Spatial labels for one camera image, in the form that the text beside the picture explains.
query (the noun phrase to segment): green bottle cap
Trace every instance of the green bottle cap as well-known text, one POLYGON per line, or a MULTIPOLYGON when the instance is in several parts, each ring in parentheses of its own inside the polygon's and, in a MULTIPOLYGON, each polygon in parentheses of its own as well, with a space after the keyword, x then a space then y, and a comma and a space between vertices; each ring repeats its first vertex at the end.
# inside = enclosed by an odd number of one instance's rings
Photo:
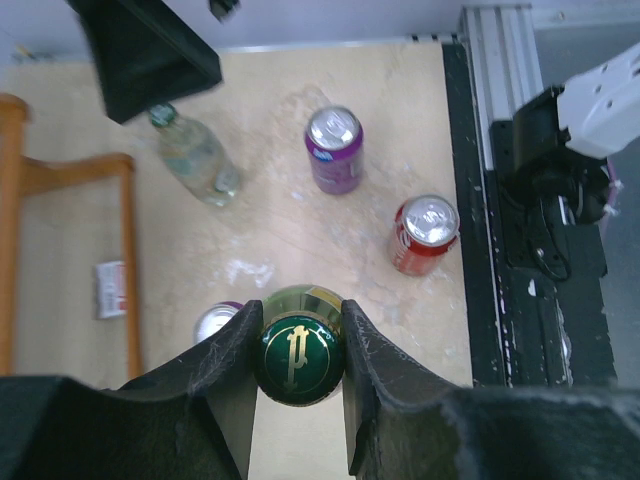
POLYGON ((255 376, 273 400, 302 407, 319 402, 340 383, 344 346, 335 328, 312 312, 287 312, 258 338, 255 376))
POLYGON ((154 105, 149 109, 149 120, 154 127, 167 127, 177 116, 177 110, 169 103, 154 105))

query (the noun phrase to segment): white robot part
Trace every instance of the white robot part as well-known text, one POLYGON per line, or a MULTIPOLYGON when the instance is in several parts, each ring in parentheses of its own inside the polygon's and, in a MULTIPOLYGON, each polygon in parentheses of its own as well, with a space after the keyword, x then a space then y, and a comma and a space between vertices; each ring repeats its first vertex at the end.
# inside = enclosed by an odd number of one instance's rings
POLYGON ((567 147, 605 158, 640 136, 640 43, 564 87, 558 121, 569 129, 567 147))

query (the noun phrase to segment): white wall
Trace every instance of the white wall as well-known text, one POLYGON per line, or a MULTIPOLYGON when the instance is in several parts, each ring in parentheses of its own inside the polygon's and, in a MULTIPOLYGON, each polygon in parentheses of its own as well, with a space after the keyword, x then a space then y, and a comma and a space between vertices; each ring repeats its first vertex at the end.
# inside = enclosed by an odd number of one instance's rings
MULTIPOLYGON (((241 0, 225 24, 208 0, 165 0, 213 47, 369 40, 457 30, 463 4, 495 0, 241 0)), ((553 6, 554 0, 522 3, 553 6)), ((564 5, 599 0, 561 0, 564 5)), ((74 12, 64 0, 0 0, 0 30, 32 51, 86 53, 74 12)))

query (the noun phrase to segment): chair leg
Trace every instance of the chair leg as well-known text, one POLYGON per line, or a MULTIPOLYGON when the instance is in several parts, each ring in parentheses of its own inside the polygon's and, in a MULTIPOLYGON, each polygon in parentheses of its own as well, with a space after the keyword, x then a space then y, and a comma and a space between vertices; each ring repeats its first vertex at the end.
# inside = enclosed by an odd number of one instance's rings
POLYGON ((5 117, 0 131, 0 375, 13 372, 16 267, 19 255, 23 125, 21 119, 13 120, 5 117))
POLYGON ((37 195, 102 178, 121 179, 122 248, 127 295, 127 371, 129 378, 142 375, 140 326, 135 249, 135 216, 133 201, 133 159, 124 153, 110 153, 76 162, 41 162, 23 157, 22 195, 37 195))
POLYGON ((64 163, 23 158, 25 173, 22 181, 22 195, 37 195, 120 175, 123 166, 133 169, 132 158, 124 153, 96 155, 84 160, 64 163))
POLYGON ((121 207, 122 207, 122 249, 124 252, 125 282, 127 294, 127 369, 129 378, 142 375, 142 355, 140 353, 140 322, 137 288, 137 265, 135 245, 135 212, 133 202, 132 169, 122 167, 121 207))

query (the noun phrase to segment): red soda can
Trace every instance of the red soda can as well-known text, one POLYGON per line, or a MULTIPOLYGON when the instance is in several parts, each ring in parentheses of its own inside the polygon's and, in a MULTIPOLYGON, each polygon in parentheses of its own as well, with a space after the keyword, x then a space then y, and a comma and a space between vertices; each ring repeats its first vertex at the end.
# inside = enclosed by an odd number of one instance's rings
POLYGON ((456 242, 459 227, 458 212, 444 198, 421 195, 407 200, 391 231, 391 263, 405 275, 427 275, 456 242))

